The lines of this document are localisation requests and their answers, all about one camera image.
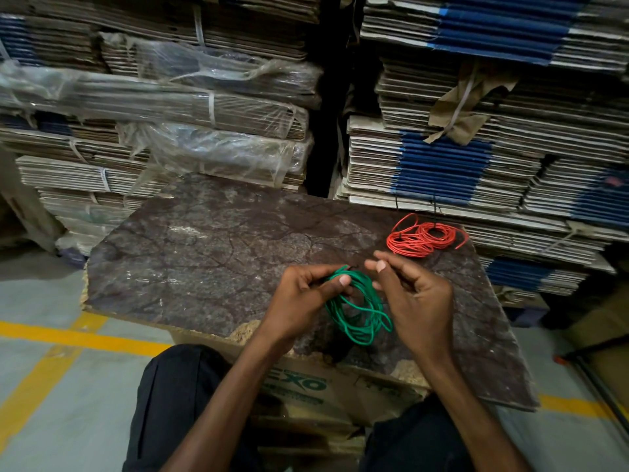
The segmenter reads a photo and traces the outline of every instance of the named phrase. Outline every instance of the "concrete floor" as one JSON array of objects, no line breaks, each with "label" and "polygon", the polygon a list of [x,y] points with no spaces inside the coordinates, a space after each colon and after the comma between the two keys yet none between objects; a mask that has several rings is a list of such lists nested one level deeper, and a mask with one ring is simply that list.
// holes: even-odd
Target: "concrete floor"
[{"label": "concrete floor", "polygon": [[[3,472],[121,469],[140,376],[171,340],[156,328],[81,315],[82,288],[83,272],[46,253],[0,252]],[[138,340],[137,351],[64,345],[67,330]],[[567,345],[538,328],[515,333],[543,407],[497,414],[535,469],[629,471],[629,439],[579,375],[552,361]]]}]

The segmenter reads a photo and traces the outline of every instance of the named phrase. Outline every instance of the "fingernail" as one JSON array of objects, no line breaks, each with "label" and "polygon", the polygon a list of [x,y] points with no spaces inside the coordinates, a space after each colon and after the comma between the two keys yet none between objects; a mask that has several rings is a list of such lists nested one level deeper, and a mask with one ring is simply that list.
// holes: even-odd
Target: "fingernail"
[{"label": "fingernail", "polygon": [[338,281],[341,285],[347,286],[352,282],[352,277],[350,277],[349,275],[341,275],[340,277],[338,277]]}]

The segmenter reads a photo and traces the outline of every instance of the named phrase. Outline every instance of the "person's left hand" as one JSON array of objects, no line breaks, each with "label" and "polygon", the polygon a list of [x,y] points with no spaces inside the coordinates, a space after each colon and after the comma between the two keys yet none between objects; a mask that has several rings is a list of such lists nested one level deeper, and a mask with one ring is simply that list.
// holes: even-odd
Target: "person's left hand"
[{"label": "person's left hand", "polygon": [[257,331],[258,338],[269,342],[279,357],[290,351],[295,340],[312,327],[326,301],[344,291],[351,293],[349,275],[314,285],[341,267],[343,265],[296,265],[284,271]]}]

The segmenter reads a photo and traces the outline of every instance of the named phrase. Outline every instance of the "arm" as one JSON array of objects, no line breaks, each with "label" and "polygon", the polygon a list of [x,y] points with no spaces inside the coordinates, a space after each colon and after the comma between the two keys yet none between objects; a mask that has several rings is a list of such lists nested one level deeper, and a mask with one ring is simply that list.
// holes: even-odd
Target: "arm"
[{"label": "arm", "polygon": [[476,398],[452,354],[452,286],[416,263],[386,252],[365,261],[378,275],[400,339],[450,414],[476,470],[531,471],[500,423]]},{"label": "arm", "polygon": [[270,368],[311,327],[319,309],[350,284],[341,275],[318,287],[311,283],[342,265],[289,267],[262,323],[214,392],[205,410],[161,472],[228,469],[254,400]]}]

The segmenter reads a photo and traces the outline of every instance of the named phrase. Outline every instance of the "red wire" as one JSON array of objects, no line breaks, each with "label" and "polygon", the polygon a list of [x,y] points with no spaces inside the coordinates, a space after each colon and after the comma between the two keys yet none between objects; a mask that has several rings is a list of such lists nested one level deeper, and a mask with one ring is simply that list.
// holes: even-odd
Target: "red wire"
[{"label": "red wire", "polygon": [[[411,216],[415,217],[413,225],[397,230],[397,227]],[[440,230],[443,235],[441,237],[435,237],[430,233],[430,230],[433,229]],[[391,252],[397,253],[398,255],[423,258],[434,252],[436,248],[447,248],[451,246],[457,239],[457,232],[463,235],[463,242],[456,246],[456,249],[465,245],[469,240],[469,235],[465,230],[445,225],[444,223],[420,223],[420,218],[417,214],[410,213],[393,227],[391,234],[387,237],[387,246]]]}]

